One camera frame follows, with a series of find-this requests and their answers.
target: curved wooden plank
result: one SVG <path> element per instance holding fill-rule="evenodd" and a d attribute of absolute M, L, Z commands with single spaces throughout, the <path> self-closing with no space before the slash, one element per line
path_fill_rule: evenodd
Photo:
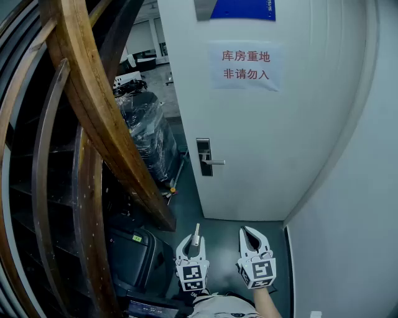
<path fill-rule="evenodd" d="M 40 47 L 44 43 L 45 39 L 49 36 L 51 31 L 56 26 L 56 21 L 50 19 L 44 28 L 39 32 L 36 38 L 33 40 L 28 50 L 25 52 L 22 57 L 19 66 L 17 67 L 14 76 L 8 86 L 6 95 L 2 102 L 2 106 L 0 108 L 0 179 L 2 174 L 2 163 L 3 163 L 3 155 L 4 155 L 4 147 L 6 144 L 6 134 L 8 123 L 11 117 L 12 109 L 14 107 L 15 101 L 19 94 L 19 89 L 21 88 L 22 82 L 34 57 L 39 51 Z M 6 228 L 4 223 L 4 216 L 2 211 L 2 198 L 0 197 L 0 259 L 4 268 L 4 271 L 7 274 L 8 280 L 13 287 L 16 296 L 21 302 L 23 308 L 25 309 L 27 315 L 29 317 L 37 317 L 39 318 L 39 314 L 35 310 L 32 302 L 30 301 L 22 281 L 18 275 L 16 266 L 14 264 L 14 260 L 12 259 L 10 246 L 8 244 Z"/>
<path fill-rule="evenodd" d="M 18 98 L 16 103 L 14 104 L 14 108 L 12 110 L 12 115 L 9 122 L 9 128 L 15 127 L 16 120 L 18 117 L 19 110 L 21 108 L 22 102 L 26 97 L 26 94 L 29 94 L 29 83 L 32 80 L 33 75 L 37 71 L 37 68 L 40 65 L 40 61 L 43 57 L 43 54 L 47 50 L 47 47 L 43 45 L 40 50 L 37 52 L 35 58 L 33 59 L 32 64 L 29 67 L 29 70 L 24 78 L 22 86 L 19 90 Z M 8 245 L 11 250 L 12 260 L 14 261 L 15 267 L 17 269 L 18 275 L 22 281 L 22 285 L 24 286 L 26 293 L 29 296 L 30 301 L 34 305 L 36 311 L 41 317 L 45 317 L 45 314 L 42 310 L 41 305 L 38 303 L 37 295 L 34 294 L 32 286 L 28 280 L 28 272 L 24 271 L 24 267 L 22 264 L 23 255 L 20 255 L 19 250 L 17 248 L 17 239 L 16 239 L 16 231 L 13 227 L 14 218 L 11 216 L 11 203 L 10 203 L 10 195 L 11 195 L 11 183 L 10 183 L 10 173 L 11 173 L 11 147 L 5 147 L 4 155 L 2 158 L 2 216 L 4 218 L 4 224 L 6 226 L 6 234 L 8 239 Z M 17 313 L 21 317 L 26 317 L 25 310 L 22 307 L 22 304 L 19 302 L 14 290 L 11 288 L 10 282 L 7 280 L 5 272 L 1 271 L 1 284 L 7 290 L 9 299 L 11 300 L 14 308 Z"/>
<path fill-rule="evenodd" d="M 113 288 L 106 252 L 102 213 L 102 158 L 80 128 L 73 172 L 73 209 L 76 241 L 81 267 L 92 292 L 100 317 L 122 317 Z"/>
<path fill-rule="evenodd" d="M 0 37 L 12 24 L 16 17 L 32 2 L 32 0 L 22 0 L 17 6 L 9 13 L 9 15 L 0 24 Z"/>
<path fill-rule="evenodd" d="M 99 50 L 106 77 L 111 87 L 118 72 L 123 48 L 143 2 L 144 0 L 127 0 L 124 3 Z"/>
<path fill-rule="evenodd" d="M 47 46 L 53 63 L 71 63 L 65 91 L 81 125 L 112 172 L 164 230 L 175 230 L 175 218 L 150 176 L 114 100 L 96 49 L 84 0 L 40 0 L 41 19 L 60 23 Z"/>
<path fill-rule="evenodd" d="M 104 50 L 101 49 L 100 56 L 110 84 L 116 76 L 123 47 L 142 2 L 142 0 L 127 0 L 124 3 L 102 44 Z M 90 14 L 91 25 L 94 24 L 92 16 Z M 73 218 L 79 254 L 82 255 L 81 267 L 88 278 L 92 299 L 101 317 L 122 317 L 113 288 L 104 236 L 103 161 L 82 128 L 80 135 L 80 144 L 76 145 L 75 149 L 74 167 L 77 169 L 73 172 L 73 196 L 77 201 Z"/>
<path fill-rule="evenodd" d="M 1 83 L 0 83 L 0 95 L 3 97 L 9 80 L 14 73 L 22 54 L 28 48 L 30 41 L 36 36 L 40 30 L 39 13 L 33 11 L 27 16 L 21 27 L 17 28 L 12 37 L 7 41 L 5 46 L 1 50 L 0 58 L 0 72 Z M 26 46 L 22 48 L 22 43 L 27 42 Z"/>
<path fill-rule="evenodd" d="M 35 1 L 32 1 L 19 15 L 11 22 L 11 24 L 3 31 L 0 37 L 0 47 L 3 48 L 4 44 L 14 36 L 14 32 L 21 24 L 25 23 L 26 17 L 34 10 L 38 9 Z"/>
<path fill-rule="evenodd" d="M 89 19 L 91 26 L 95 25 L 98 21 L 102 13 L 104 13 L 105 9 L 109 6 L 112 0 L 101 0 L 95 8 L 90 12 Z"/>
<path fill-rule="evenodd" d="M 47 206 L 47 166 L 55 115 L 69 72 L 68 60 L 64 59 L 54 74 L 45 98 L 39 128 L 36 133 L 32 167 L 32 209 L 37 245 L 50 287 L 63 314 L 67 317 L 69 316 L 67 311 L 69 299 L 54 257 L 50 233 L 49 209 Z"/>

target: door lock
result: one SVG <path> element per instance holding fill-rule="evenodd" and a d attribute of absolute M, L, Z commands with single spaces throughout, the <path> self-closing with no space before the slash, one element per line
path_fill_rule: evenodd
<path fill-rule="evenodd" d="M 213 165 L 225 165 L 225 160 L 212 160 L 209 138 L 197 138 L 198 154 L 202 176 L 213 176 Z"/>

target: door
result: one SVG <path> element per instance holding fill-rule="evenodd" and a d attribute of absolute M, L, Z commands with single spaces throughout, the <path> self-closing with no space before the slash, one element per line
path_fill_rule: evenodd
<path fill-rule="evenodd" d="M 354 101 L 366 39 L 365 1 L 276 1 L 276 21 L 197 22 L 193 0 L 159 0 L 170 65 L 205 217 L 284 220 L 328 158 Z M 213 89 L 208 42 L 284 48 L 282 87 Z M 210 139 L 202 176 L 197 138 Z"/>

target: plastic-wrapped machine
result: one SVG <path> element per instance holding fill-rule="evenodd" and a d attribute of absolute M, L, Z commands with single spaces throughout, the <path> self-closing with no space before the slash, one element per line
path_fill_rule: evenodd
<path fill-rule="evenodd" d="M 156 95 L 128 93 L 116 103 L 153 179 L 171 179 L 178 168 L 177 144 Z"/>

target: gray floor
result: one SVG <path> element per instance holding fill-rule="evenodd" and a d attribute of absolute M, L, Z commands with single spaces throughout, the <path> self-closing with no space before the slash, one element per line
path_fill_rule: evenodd
<path fill-rule="evenodd" d="M 182 136 L 180 136 L 181 124 L 171 123 L 171 126 L 177 143 L 183 142 Z M 212 293 L 233 291 L 249 299 L 252 299 L 252 291 L 245 287 L 235 265 L 239 258 L 238 232 L 242 225 L 251 226 L 262 232 L 269 240 L 277 263 L 277 278 L 274 285 L 278 292 L 272 293 L 271 297 L 282 317 L 289 317 L 289 266 L 282 223 L 205 219 L 190 163 L 184 166 L 177 190 L 178 194 L 172 198 L 170 203 L 170 208 L 177 218 L 177 231 L 171 233 L 150 229 L 151 232 L 176 248 L 187 235 L 193 233 L 196 224 L 200 223 L 201 234 L 206 239 L 206 257 L 210 261 L 207 287 Z M 167 296 L 171 297 L 177 291 L 178 279 L 174 277 Z"/>
<path fill-rule="evenodd" d="M 154 70 L 141 72 L 143 80 L 147 82 L 148 91 L 153 92 L 163 103 L 162 109 L 165 117 L 179 117 L 177 95 L 174 84 L 166 85 L 171 72 L 170 64 L 157 65 Z"/>

